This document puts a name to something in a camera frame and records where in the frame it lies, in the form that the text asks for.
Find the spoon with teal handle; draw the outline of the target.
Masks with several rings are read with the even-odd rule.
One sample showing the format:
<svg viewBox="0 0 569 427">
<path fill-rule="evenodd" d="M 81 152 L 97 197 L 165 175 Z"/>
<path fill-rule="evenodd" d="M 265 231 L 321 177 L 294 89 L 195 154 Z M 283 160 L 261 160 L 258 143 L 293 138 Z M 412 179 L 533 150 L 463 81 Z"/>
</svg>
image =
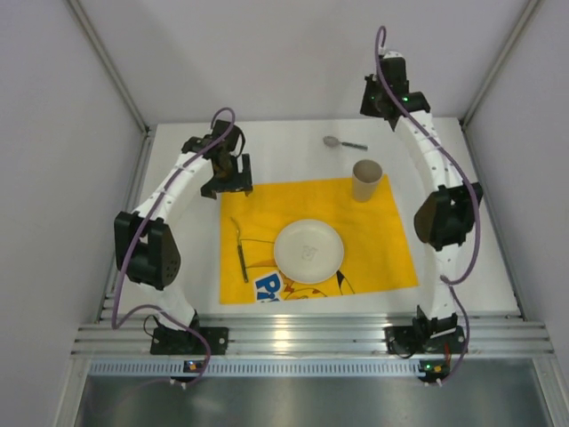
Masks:
<svg viewBox="0 0 569 427">
<path fill-rule="evenodd" d="M 357 143 L 348 142 L 348 141 L 341 141 L 338 138 L 331 136 L 331 135 L 325 136 L 323 138 L 323 143 L 325 144 L 325 146 L 330 147 L 330 148 L 346 147 L 346 148 L 357 149 L 357 150 L 361 150 L 361 151 L 367 151 L 368 150 L 367 145 L 357 144 Z"/>
</svg>

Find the beige cup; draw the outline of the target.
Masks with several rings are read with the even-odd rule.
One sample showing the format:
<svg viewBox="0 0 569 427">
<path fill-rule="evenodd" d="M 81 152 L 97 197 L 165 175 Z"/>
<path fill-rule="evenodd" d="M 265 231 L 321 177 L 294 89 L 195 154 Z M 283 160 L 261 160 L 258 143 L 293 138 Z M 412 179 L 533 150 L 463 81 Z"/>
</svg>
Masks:
<svg viewBox="0 0 569 427">
<path fill-rule="evenodd" d="M 352 168 L 352 197 L 359 203 L 369 201 L 383 176 L 381 166 L 370 159 L 357 161 Z"/>
</svg>

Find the fork with teal handle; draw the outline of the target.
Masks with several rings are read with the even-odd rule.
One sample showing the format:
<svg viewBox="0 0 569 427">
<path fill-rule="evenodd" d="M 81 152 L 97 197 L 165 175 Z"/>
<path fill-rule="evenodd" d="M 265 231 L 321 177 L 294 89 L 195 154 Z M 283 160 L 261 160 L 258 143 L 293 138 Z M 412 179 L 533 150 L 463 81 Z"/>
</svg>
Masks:
<svg viewBox="0 0 569 427">
<path fill-rule="evenodd" d="M 242 240 L 241 240 L 241 229 L 240 229 L 238 222 L 236 221 L 236 219 L 234 217 L 231 216 L 230 220 L 232 221 L 232 223 L 234 224 L 234 226 L 236 228 L 236 249 L 237 249 L 237 254 L 238 254 L 238 258 L 239 258 L 239 264 L 240 264 L 243 280 L 245 283 L 249 283 L 249 278 L 248 278 L 247 269 L 246 269 L 246 265 L 245 265 L 244 249 L 243 249 Z"/>
</svg>

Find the cream round plate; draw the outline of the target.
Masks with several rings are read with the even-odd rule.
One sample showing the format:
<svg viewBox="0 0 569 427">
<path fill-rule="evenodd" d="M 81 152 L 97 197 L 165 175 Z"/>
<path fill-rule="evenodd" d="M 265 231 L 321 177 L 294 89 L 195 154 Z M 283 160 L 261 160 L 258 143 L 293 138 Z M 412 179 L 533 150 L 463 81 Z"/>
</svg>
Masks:
<svg viewBox="0 0 569 427">
<path fill-rule="evenodd" d="M 278 269 L 294 282 L 314 285 L 325 282 L 341 268 L 344 245 L 341 236 L 326 222 L 305 219 L 279 231 L 274 244 Z"/>
</svg>

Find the yellow cartoon cloth placemat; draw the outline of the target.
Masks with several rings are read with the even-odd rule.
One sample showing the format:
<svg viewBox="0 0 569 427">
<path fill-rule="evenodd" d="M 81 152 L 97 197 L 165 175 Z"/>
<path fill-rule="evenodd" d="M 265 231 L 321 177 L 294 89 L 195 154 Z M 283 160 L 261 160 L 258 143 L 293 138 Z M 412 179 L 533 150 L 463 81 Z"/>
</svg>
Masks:
<svg viewBox="0 0 569 427">
<path fill-rule="evenodd" d="M 243 280 L 236 249 L 234 217 L 241 229 L 249 283 Z M 341 236 L 344 260 L 334 276 L 305 285 L 276 266 L 274 244 L 286 225 L 312 219 Z M 387 292 L 419 284 L 392 196 L 382 177 L 372 198 L 358 203 L 349 178 L 266 183 L 252 194 L 229 193 L 220 205 L 220 303 L 292 302 Z"/>
</svg>

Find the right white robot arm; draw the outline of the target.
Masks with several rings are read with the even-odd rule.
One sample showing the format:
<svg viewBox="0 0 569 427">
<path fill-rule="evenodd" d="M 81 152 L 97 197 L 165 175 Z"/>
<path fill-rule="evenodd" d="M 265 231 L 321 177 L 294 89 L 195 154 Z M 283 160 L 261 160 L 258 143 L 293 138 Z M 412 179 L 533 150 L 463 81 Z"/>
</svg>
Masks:
<svg viewBox="0 0 569 427">
<path fill-rule="evenodd" d="M 479 254 L 479 208 L 484 191 L 443 147 L 425 95 L 410 89 L 405 58 L 380 48 L 375 61 L 376 70 L 365 77 L 360 112 L 387 121 L 411 155 L 426 191 L 413 215 L 413 229 L 434 267 L 429 310 L 418 309 L 410 326 L 396 327 L 389 334 L 389 347 L 391 352 L 418 354 L 450 346 L 453 353 L 459 353 L 466 336 L 459 325 L 462 310 L 455 289 L 476 262 L 470 260 L 461 275 L 456 267 L 468 238 L 474 239 L 473 257 Z"/>
</svg>

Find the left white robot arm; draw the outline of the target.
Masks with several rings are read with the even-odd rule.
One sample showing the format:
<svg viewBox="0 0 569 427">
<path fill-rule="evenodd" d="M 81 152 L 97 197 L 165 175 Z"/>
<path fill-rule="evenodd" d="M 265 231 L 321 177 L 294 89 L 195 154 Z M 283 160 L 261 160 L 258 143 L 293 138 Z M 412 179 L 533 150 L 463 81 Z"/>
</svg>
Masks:
<svg viewBox="0 0 569 427">
<path fill-rule="evenodd" d="M 237 125 L 215 118 L 209 133 L 182 145 L 172 169 L 144 202 L 116 216 L 116 298 L 130 280 L 151 296 L 148 308 L 156 312 L 160 325 L 189 332 L 197 313 L 176 282 L 182 259 L 173 226 L 195 197 L 252 193 L 251 159 L 243 152 L 244 144 Z"/>
</svg>

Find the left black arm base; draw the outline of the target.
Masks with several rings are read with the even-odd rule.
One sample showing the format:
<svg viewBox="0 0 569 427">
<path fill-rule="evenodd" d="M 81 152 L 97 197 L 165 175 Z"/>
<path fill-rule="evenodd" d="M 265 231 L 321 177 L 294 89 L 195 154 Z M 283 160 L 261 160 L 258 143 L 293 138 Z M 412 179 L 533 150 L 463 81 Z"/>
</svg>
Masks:
<svg viewBox="0 0 569 427">
<path fill-rule="evenodd" d="M 223 326 L 200 326 L 194 319 L 190 327 L 195 329 L 209 344 L 211 354 L 225 355 L 228 347 L 229 329 Z M 143 331 L 151 337 L 150 353 L 158 356 L 205 355 L 202 341 L 193 334 L 174 330 L 162 325 L 157 315 L 148 315 L 143 322 Z"/>
</svg>

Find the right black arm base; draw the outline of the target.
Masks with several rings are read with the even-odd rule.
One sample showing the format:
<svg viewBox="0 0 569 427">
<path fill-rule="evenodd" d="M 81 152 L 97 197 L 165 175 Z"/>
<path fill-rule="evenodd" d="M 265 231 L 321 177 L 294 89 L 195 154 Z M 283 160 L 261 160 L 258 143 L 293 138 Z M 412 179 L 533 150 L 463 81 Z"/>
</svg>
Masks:
<svg viewBox="0 0 569 427">
<path fill-rule="evenodd" d="M 466 343 L 456 313 L 447 318 L 429 318 L 420 306 L 410 325 L 387 327 L 385 338 L 388 354 L 402 359 L 421 354 L 459 354 Z"/>
</svg>

